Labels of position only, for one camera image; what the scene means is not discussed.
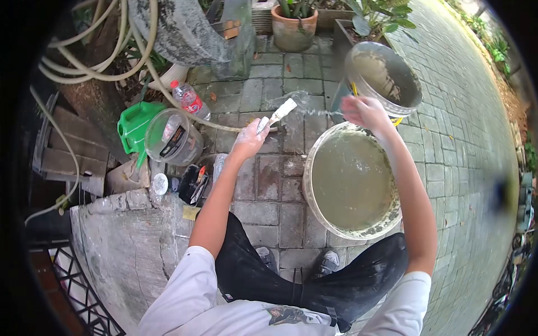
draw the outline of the small brush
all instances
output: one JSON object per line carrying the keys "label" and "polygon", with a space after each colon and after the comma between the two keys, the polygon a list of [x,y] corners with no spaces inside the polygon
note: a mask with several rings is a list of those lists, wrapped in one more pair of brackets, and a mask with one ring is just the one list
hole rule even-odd
{"label": "small brush", "polygon": [[258,124],[258,128],[256,129],[256,135],[260,134],[265,126],[269,124],[269,127],[276,123],[277,121],[280,121],[283,117],[287,116],[288,113],[297,107],[297,103],[293,101],[293,99],[289,98],[284,102],[284,104],[280,105],[280,107],[273,113],[271,118],[263,117],[260,120],[260,123]]}

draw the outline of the plastic bottle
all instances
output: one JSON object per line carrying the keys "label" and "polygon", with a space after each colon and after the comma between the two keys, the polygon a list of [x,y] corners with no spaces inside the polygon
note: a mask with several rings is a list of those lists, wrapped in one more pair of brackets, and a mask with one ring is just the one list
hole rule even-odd
{"label": "plastic bottle", "polygon": [[187,83],[179,85],[178,81],[172,81],[170,87],[172,88],[172,96],[181,103],[181,107],[200,119],[209,120],[211,118],[211,110],[200,99],[192,86]]}

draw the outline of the sneaker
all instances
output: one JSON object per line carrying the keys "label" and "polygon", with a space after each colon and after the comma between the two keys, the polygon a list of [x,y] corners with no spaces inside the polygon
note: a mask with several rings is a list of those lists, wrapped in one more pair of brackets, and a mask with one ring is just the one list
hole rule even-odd
{"label": "sneaker", "polygon": [[319,269],[313,274],[312,279],[329,275],[335,272],[338,266],[340,266],[338,254],[336,254],[334,251],[327,251],[321,260]]}
{"label": "sneaker", "polygon": [[273,251],[267,246],[260,246],[256,249],[256,252],[260,256],[261,261],[267,266],[268,269],[278,274],[277,261],[274,258]]}

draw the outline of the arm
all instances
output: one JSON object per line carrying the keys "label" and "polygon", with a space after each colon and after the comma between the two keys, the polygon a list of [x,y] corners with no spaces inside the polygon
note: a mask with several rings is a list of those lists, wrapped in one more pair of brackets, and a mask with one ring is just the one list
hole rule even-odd
{"label": "arm", "polygon": [[406,273],[419,270],[431,276],[437,254],[437,227],[428,194],[409,150],[378,100],[348,96],[342,99],[341,108],[346,120],[372,131],[387,153],[405,223],[409,255]]}
{"label": "arm", "polygon": [[259,122],[259,118],[255,119],[237,136],[230,154],[224,161],[222,172],[213,185],[205,205],[200,210],[190,235],[189,247],[202,246],[215,259],[224,242],[228,210],[232,201],[237,173],[243,163],[260,150],[269,133],[269,126],[266,126],[261,134],[256,135],[256,127]]}

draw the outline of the clear plastic bucket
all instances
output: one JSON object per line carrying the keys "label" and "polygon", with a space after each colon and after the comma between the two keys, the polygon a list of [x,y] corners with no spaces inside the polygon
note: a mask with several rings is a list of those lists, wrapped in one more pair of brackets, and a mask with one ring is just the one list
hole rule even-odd
{"label": "clear plastic bucket", "polygon": [[[166,124],[171,116],[179,119],[179,125],[174,128],[171,138],[163,139]],[[166,109],[151,120],[146,130],[144,145],[149,157],[158,162],[188,166],[202,154],[203,139],[180,110]]]}

